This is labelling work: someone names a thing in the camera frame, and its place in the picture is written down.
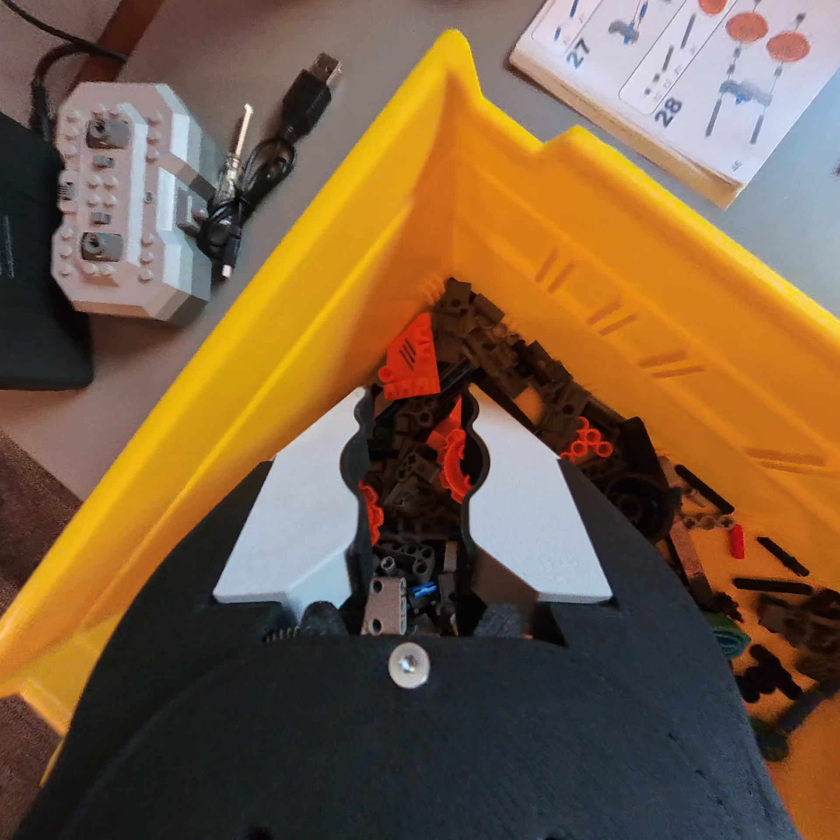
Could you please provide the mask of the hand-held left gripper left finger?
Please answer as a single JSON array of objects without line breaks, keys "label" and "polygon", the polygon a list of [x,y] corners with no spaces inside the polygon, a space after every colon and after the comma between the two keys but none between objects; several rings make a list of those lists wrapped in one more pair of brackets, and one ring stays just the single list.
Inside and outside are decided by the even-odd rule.
[{"label": "hand-held left gripper left finger", "polygon": [[368,592],[375,562],[361,482],[371,467],[369,387],[344,397],[280,450],[213,597],[276,602],[299,620],[310,604],[341,607]]}]

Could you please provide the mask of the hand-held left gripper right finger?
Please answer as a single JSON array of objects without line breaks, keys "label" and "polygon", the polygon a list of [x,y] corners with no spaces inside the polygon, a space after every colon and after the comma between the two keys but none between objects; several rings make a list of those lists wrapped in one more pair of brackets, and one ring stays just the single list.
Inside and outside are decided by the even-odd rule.
[{"label": "hand-held left gripper right finger", "polygon": [[472,592],[515,607],[528,627],[544,604],[603,605],[613,590],[560,458],[477,385],[465,396],[479,476],[463,507]]}]

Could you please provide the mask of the pile of building pieces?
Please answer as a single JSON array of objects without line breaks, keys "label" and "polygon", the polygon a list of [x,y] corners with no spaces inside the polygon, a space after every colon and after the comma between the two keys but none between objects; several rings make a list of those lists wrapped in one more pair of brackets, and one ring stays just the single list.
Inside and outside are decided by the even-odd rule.
[{"label": "pile of building pieces", "polygon": [[838,698],[838,592],[812,572],[745,509],[738,508],[674,458],[657,451],[641,418],[598,401],[537,342],[514,332],[508,317],[470,284],[449,278],[428,311],[441,393],[384,398],[369,436],[371,470],[360,483],[367,503],[374,578],[399,576],[413,621],[426,615],[441,634],[467,634],[483,602],[471,589],[474,557],[465,546],[463,507],[480,472],[468,441],[466,396],[477,385],[559,458],[580,417],[614,446],[610,458],[578,469],[606,497],[618,460],[661,464],[676,497],[671,529],[656,549],[708,621],[752,717],[764,758],[781,763],[817,708]]}]

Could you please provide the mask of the yellow plastic bin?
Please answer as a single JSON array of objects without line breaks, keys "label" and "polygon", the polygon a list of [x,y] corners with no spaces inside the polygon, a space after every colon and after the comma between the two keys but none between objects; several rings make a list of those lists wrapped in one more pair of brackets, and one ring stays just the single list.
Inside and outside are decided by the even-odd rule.
[{"label": "yellow plastic bin", "polygon": [[441,35],[2,621],[64,730],[16,838],[838,838],[838,698],[769,770],[697,606],[562,467],[614,596],[538,635],[266,640],[212,601],[269,458],[448,277],[838,590],[838,319],[584,129],[549,143]]}]

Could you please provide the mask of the small orange beam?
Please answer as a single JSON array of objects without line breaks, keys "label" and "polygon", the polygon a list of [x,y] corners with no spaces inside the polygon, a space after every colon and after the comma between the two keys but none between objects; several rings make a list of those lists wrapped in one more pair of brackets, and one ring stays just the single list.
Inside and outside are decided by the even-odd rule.
[{"label": "small orange beam", "polygon": [[567,448],[561,452],[560,458],[571,462],[580,462],[593,457],[607,459],[613,456],[613,444],[603,437],[601,431],[590,426],[585,419],[580,417],[581,427],[576,431],[575,437]]}]

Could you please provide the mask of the small black tyre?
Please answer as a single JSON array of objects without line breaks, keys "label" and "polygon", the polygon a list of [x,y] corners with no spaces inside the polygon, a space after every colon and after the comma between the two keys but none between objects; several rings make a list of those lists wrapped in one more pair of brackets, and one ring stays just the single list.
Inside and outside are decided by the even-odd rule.
[{"label": "small black tyre", "polygon": [[647,541],[656,543],[668,535],[676,514],[676,494],[658,460],[645,469],[618,460],[605,494]]}]

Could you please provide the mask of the grey battery box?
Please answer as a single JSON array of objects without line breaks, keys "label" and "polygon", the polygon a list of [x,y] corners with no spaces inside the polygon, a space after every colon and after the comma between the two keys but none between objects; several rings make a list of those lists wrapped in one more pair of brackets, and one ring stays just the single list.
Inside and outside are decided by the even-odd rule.
[{"label": "grey battery box", "polygon": [[222,155],[160,83],[84,82],[56,120],[64,168],[51,274],[74,309],[178,326],[210,301],[196,214]]}]

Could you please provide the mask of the black flat box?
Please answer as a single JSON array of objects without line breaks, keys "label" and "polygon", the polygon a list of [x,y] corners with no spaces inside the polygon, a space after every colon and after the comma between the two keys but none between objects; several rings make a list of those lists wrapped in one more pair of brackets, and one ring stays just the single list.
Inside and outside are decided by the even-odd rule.
[{"label": "black flat box", "polygon": [[62,392],[92,382],[91,330],[51,276],[62,162],[1,115],[1,388]]}]

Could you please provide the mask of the open white instruction booklet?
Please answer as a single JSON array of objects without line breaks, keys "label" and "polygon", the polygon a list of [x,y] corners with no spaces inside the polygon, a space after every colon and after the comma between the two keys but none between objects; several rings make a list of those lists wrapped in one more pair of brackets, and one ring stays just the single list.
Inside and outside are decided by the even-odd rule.
[{"label": "open white instruction booklet", "polygon": [[720,208],[838,72],[838,1],[556,1],[510,65]]}]

